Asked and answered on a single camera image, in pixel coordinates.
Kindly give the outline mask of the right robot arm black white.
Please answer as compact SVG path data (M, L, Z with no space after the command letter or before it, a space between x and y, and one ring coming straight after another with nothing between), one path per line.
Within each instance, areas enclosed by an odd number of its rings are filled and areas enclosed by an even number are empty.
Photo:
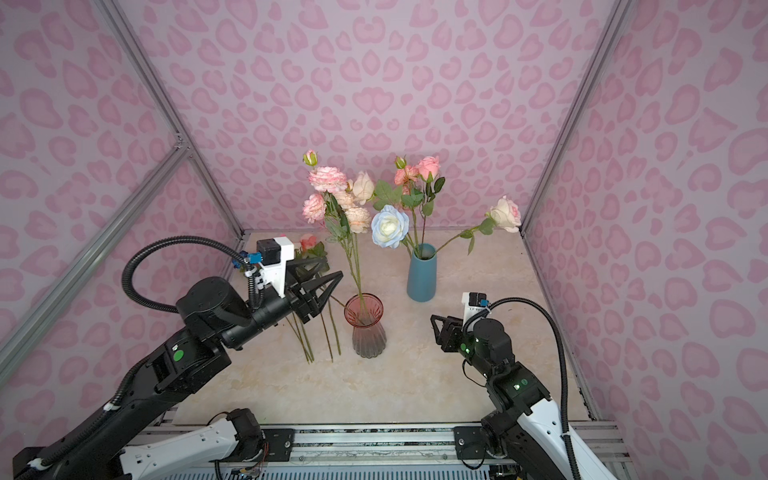
M574 432L549 390L520 361L501 322L466 328L456 317L430 317L437 345L460 353L484 378L495 410L481 419L486 452L518 464L535 479L613 479Z

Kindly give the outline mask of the teal ceramic vase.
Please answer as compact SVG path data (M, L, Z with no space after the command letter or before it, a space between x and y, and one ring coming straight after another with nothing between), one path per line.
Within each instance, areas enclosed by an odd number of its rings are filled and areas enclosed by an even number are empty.
M406 291L416 302L428 302L437 289L436 248L429 244L419 245L410 259Z

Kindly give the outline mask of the large peach pink rose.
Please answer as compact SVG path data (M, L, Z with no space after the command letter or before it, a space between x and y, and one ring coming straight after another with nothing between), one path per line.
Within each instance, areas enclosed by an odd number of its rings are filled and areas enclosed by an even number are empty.
M497 203L484 214L483 220L479 224L454 235L438 247L436 252L440 253L453 241L463 239L468 242L467 254L470 255L475 248L477 235L490 236L497 230L515 234L520 231L521 226L522 215L519 206L507 196L502 196Z

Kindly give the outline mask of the pink peony flower stem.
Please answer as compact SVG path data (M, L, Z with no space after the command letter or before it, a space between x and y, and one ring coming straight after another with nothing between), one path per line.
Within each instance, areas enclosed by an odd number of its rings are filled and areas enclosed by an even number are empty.
M342 191L350 192L351 180L337 167L321 166L314 150L308 150L302 161L310 168L308 181L313 189L313 193L303 202L302 215L309 224L322 224L330 238L342 247L337 203L333 195Z

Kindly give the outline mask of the dark red glass vase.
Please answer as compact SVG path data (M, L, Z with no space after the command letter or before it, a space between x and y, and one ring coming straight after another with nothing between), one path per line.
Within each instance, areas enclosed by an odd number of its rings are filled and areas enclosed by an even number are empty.
M353 327L353 349L362 358L378 357L387 346L383 313L382 301L371 293L355 295L344 306L344 318Z

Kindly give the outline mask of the pink spray rose branch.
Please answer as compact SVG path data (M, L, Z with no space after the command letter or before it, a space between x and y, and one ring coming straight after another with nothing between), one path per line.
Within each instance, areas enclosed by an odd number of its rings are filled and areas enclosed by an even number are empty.
M436 197L446 182L440 173L440 165L438 156L423 157L415 164L410 164L405 157L395 158L394 181L402 189L401 206L413 220L412 252L424 260L433 256L425 247L427 219L433 214Z

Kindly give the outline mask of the light blue white rose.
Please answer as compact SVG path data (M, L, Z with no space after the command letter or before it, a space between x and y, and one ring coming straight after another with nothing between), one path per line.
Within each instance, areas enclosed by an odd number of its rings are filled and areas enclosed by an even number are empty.
M409 256L414 253L414 241L410 236L411 219L392 205L385 205L371 223L372 241L381 248L397 249L403 246Z

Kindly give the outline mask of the peach spray rose branch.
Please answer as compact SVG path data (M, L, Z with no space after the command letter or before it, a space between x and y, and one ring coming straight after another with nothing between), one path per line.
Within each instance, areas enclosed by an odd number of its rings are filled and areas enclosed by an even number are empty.
M350 192L337 192L333 198L337 203L336 211L341 231L339 239L356 286L360 305L359 317L363 318L363 315L370 313L363 295L358 236L369 231L371 216L365 208L355 203L355 198Z

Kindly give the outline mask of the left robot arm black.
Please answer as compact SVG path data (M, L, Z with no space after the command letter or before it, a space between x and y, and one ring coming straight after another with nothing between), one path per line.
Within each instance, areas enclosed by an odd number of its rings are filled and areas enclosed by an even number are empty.
M16 479L137 479L157 472L156 461L136 459L127 445L171 407L197 393L227 368L230 351L295 314L318 316L343 278L318 275L325 258L291 261L286 291L267 287L259 307L221 277L194 284L175 310L184 326L132 366L115 394L57 442L22 449L13 458Z

